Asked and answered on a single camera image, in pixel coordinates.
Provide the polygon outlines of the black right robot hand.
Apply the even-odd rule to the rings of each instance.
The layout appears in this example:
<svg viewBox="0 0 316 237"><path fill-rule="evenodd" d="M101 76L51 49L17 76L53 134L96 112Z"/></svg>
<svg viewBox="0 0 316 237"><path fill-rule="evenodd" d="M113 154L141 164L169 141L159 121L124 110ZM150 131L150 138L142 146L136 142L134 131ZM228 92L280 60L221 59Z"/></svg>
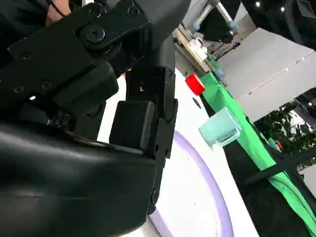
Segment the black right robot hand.
<svg viewBox="0 0 316 237"><path fill-rule="evenodd" d="M116 237L155 211L189 6L1 1L1 236Z"/></svg>

